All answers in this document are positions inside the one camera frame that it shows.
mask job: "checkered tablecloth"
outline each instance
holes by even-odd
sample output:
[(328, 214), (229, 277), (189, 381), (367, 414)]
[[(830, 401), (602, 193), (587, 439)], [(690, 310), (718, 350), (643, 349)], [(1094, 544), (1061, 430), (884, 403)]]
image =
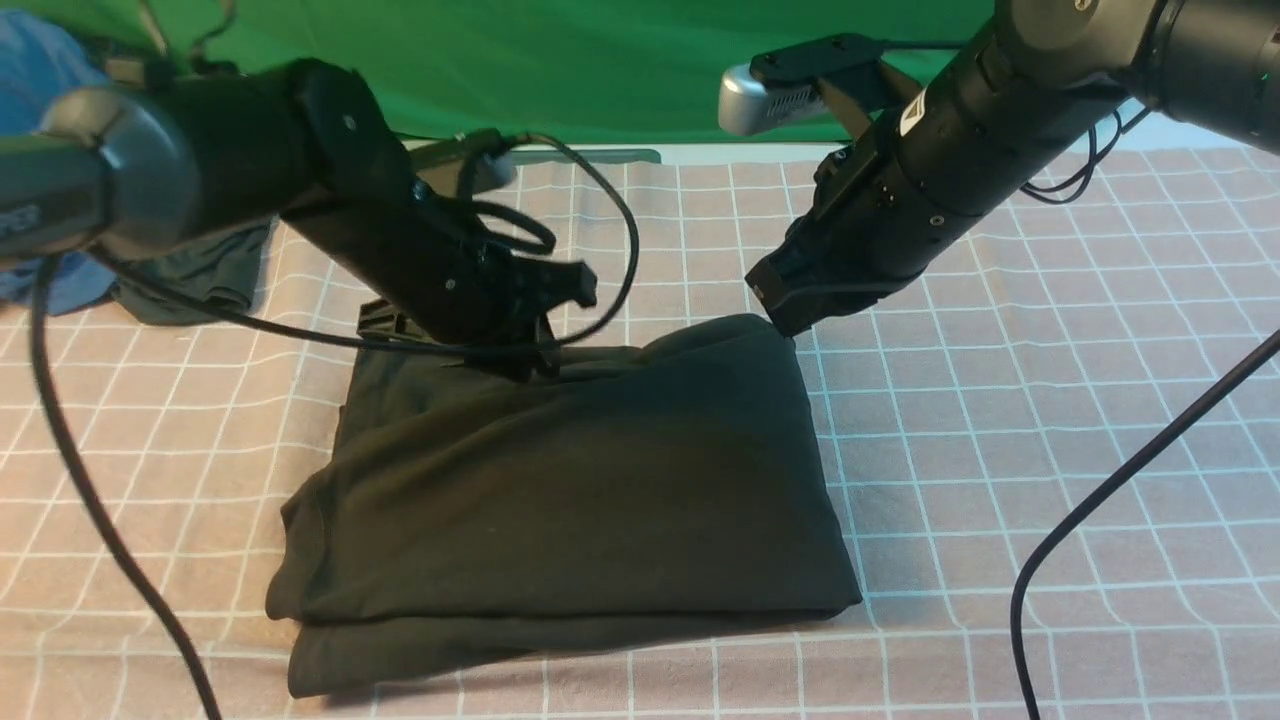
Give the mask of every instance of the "checkered tablecloth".
[[(1083, 159), (1052, 168), (1065, 177)], [(813, 165), (608, 168), (644, 251), (598, 343), (754, 310), (741, 277), (809, 208)], [(867, 602), (837, 621), (529, 660), (293, 701), (294, 629), (262, 616), (279, 505), (321, 466), (349, 351), (221, 324), (54, 322), (56, 377), (104, 498), (204, 651), (228, 717), (1011, 720), (1021, 560), (1069, 507), (1280, 327), (1280, 164), (1117, 152), (1070, 208), (1018, 197), (800, 360)], [(625, 228), (581, 172), (494, 193), (616, 290)], [(264, 318), (349, 334), (369, 297), (288, 227)], [(576, 329), (593, 311), (561, 311)], [(84, 519), (0, 314), (0, 717), (193, 717), (182, 666)], [(1280, 375), (1247, 382), (1041, 571), (1027, 633), (1046, 717), (1280, 716)]]

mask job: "folded shirt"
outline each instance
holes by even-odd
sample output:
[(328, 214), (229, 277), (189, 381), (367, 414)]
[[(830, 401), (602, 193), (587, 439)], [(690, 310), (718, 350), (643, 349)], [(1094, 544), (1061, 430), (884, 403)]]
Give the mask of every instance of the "folded shirt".
[[(248, 313), (262, 265), (262, 250), (271, 236), (270, 225), (248, 228), (227, 237), (188, 242), (147, 260), (129, 263), (154, 281), (187, 297), (202, 300), (233, 313)], [(178, 305), (119, 278), (111, 296), (140, 323), (184, 327), (216, 322), (215, 318)]]
[(790, 340), (736, 315), (563, 361), (520, 384), (357, 355), (332, 461), (282, 510), (294, 697), (861, 602)]

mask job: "black t-shirt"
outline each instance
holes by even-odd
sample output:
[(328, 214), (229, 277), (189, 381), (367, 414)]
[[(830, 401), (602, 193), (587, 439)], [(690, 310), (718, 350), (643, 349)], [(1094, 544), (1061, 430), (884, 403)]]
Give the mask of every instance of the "black t-shirt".
[(754, 315), (570, 348), (558, 379), (361, 352), (266, 598), (296, 697), (861, 601), (790, 340)]

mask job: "cable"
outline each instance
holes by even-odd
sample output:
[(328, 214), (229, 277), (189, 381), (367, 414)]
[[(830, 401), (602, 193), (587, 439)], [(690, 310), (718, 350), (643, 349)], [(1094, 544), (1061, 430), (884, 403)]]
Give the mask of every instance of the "cable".
[(119, 530), (115, 529), (111, 516), (102, 505), (102, 498), (93, 489), (88, 469), (84, 468), (84, 461), (76, 448), (76, 439), (67, 425), (67, 418), (63, 415), (63, 407), (58, 400), (58, 389), (54, 386), (52, 366), (49, 361), (49, 343), (45, 337), (45, 325), (49, 320), (49, 296), (52, 291), (54, 275), (58, 272), (60, 260), (60, 255), (54, 255), (40, 264), (40, 269), (36, 272), (31, 301), (31, 372), (36, 382), (36, 391), (40, 395), (40, 405), (44, 407), (45, 419), (49, 423), (49, 432), (54, 437), (58, 454), (61, 456), (63, 464), (67, 465), (67, 473), (70, 475), (72, 484), (76, 486), (76, 492), (79, 493), (81, 501), (84, 503), (84, 510), (88, 512), (93, 528), (97, 529), (97, 534), (101, 536), (102, 543), (110, 551), (111, 557), (124, 573), (124, 577), (128, 578), (129, 584), (138, 591), (147, 607), (155, 612), (160, 624), (164, 625), (165, 632), (169, 633), (174, 644), (178, 646), (178, 653), (182, 656), (182, 661), (191, 674), (191, 683), (196, 687), (196, 694), (200, 696), (200, 705), (204, 706), (205, 715), (209, 720), (221, 720), (212, 684), (209, 682), (209, 675), (200, 662), (200, 655), (196, 652), (195, 643), (191, 642), (191, 635), (183, 629), (173, 609), (169, 607), (169, 603), (160, 596), (160, 592), (151, 584), (146, 573), (142, 571), (142, 568), (138, 566), (137, 561), (129, 553), (128, 547), (125, 547), (124, 539), (120, 538)]
[(636, 269), (640, 265), (640, 228), (636, 225), (636, 219), (635, 215), (631, 213), (631, 208), (627, 206), (626, 200), (623, 200), (622, 195), (620, 195), (618, 191), (614, 190), (613, 184), (611, 184), (609, 181), (603, 174), (600, 174), (600, 172), (596, 170), (590, 161), (588, 161), (585, 158), (579, 155), (575, 150), (572, 150), (563, 142), (556, 140), (554, 137), (541, 133), (526, 133), (508, 138), (508, 143), (511, 147), (540, 143), (540, 145), (549, 145), (553, 149), (556, 149), (558, 152), (561, 152), (562, 155), (572, 160), (576, 165), (582, 168), (582, 170), (591, 179), (599, 183), (604, 193), (609, 196), (609, 200), (612, 200), (613, 204), (617, 205), (618, 211), (622, 214), (622, 219), (626, 222), (627, 225), (627, 234), (630, 238), (627, 247), (627, 268), (622, 275), (622, 284), (618, 288), (617, 297), (594, 323), (591, 323), (590, 325), (576, 333), (567, 334), (564, 337), (557, 338), (550, 342), (511, 345), (499, 347), (479, 347), (479, 346), (465, 347), (465, 346), (435, 345), (428, 342), (370, 341), (358, 337), (344, 337), (344, 336), (321, 333), (316, 331), (307, 331), (292, 325), (282, 325), (279, 323), (273, 323), (270, 320), (261, 320), (257, 318), (252, 318), (250, 315), (244, 315), (242, 313), (236, 313), (232, 310), (218, 307), (215, 305), (210, 305), (207, 302), (196, 300), (193, 297), (187, 297), (186, 295), (175, 292), (165, 287), (163, 283), (156, 282), (155, 279), (147, 277), (145, 273), (140, 273), (138, 270), (122, 263), (120, 260), (111, 256), (101, 247), (92, 247), (88, 250), (88, 252), (106, 269), (111, 270), (113, 273), (118, 274), (119, 277), (129, 282), (138, 284), (140, 287), (148, 290), (150, 292), (154, 292), (155, 295), (170, 302), (174, 302), (177, 305), (180, 305), (191, 310), (196, 310), (197, 313), (204, 313), (205, 315), (216, 318), (219, 320), (236, 323), (246, 328), (274, 333), (293, 340), (319, 342), (338, 347), (352, 347), (356, 350), (406, 352), (411, 355), (443, 355), (449, 357), (508, 357), (512, 355), (529, 355), (531, 352), (547, 352), (547, 351), (559, 350), (568, 345), (581, 342), (582, 340), (586, 340), (594, 336), (595, 333), (600, 332), (602, 329), (604, 329), (605, 325), (613, 322), (613, 319), (618, 315), (618, 313), (622, 311), (622, 306), (626, 304), (627, 296), (631, 293), (631, 286), (635, 283)]
[(1018, 667), (1018, 682), (1023, 689), (1023, 701), (1027, 703), (1027, 714), (1032, 720), (1039, 720), (1039, 708), (1036, 706), (1036, 689), (1032, 687), (1030, 673), (1027, 669), (1027, 648), (1023, 644), (1023, 605), (1027, 600), (1027, 588), (1030, 585), (1036, 570), (1044, 562), (1048, 553), (1056, 548), (1073, 530), (1080, 527), (1084, 520), (1093, 514), (1108, 497), (1128, 483), (1152, 460), (1174, 443), (1183, 433), (1194, 425), (1201, 418), (1208, 414), (1233, 389), (1239, 387), (1245, 379), (1266, 365), (1280, 352), (1280, 331), (1262, 342), (1253, 352), (1231, 368), (1222, 379), (1213, 383), (1213, 387), (1204, 391), (1196, 402), (1174, 419), (1172, 423), (1160, 430), (1142, 450), (1125, 461), (1119, 470), (1097, 487), (1088, 497), (1080, 502), (1075, 510), (1061, 521), (1044, 539), (1036, 547), (1027, 564), (1023, 565), (1018, 580), (1014, 583), (1014, 594), (1010, 603), (1009, 630), (1014, 643), (1014, 665)]
[[(1093, 173), (1098, 169), (1102, 160), (1106, 160), (1107, 155), (1115, 150), (1120, 138), (1129, 133), (1133, 128), (1138, 126), (1147, 115), (1151, 114), (1151, 108), (1143, 108), (1138, 114), (1135, 114), (1129, 122), (1125, 122), (1120, 117), (1119, 110), (1111, 111), (1111, 118), (1116, 123), (1116, 132), (1111, 136), (1111, 140), (1100, 150), (1098, 149), (1098, 129), (1089, 128), (1088, 141), (1089, 141), (1089, 156), (1084, 161), (1084, 167), (1075, 172), (1071, 177), (1065, 181), (1052, 186), (1052, 187), (1037, 187), (1030, 182), (1023, 184), (1019, 188), (1024, 195), (1039, 200), (1047, 205), (1069, 205), (1079, 200), (1084, 192), (1089, 188), (1089, 183), (1093, 181)], [(1071, 186), (1076, 186), (1075, 191), (1068, 197), (1050, 197), (1051, 193), (1062, 192)]]

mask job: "green screen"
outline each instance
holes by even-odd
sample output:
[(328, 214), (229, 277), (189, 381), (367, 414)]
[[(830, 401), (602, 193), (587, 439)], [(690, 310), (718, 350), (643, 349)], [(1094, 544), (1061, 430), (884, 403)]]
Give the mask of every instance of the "green screen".
[[(182, 53), (220, 18), (216, 0), (152, 0)], [(150, 46), (136, 0), (17, 0), (82, 35)], [(390, 126), (419, 137), (480, 127), (576, 143), (733, 142), (716, 124), (721, 73), (838, 32), (963, 41), (991, 0), (239, 0), (211, 59), (252, 72), (310, 55), (357, 69)], [(947, 60), (901, 53), (928, 82)], [(753, 140), (835, 141), (829, 119)]]

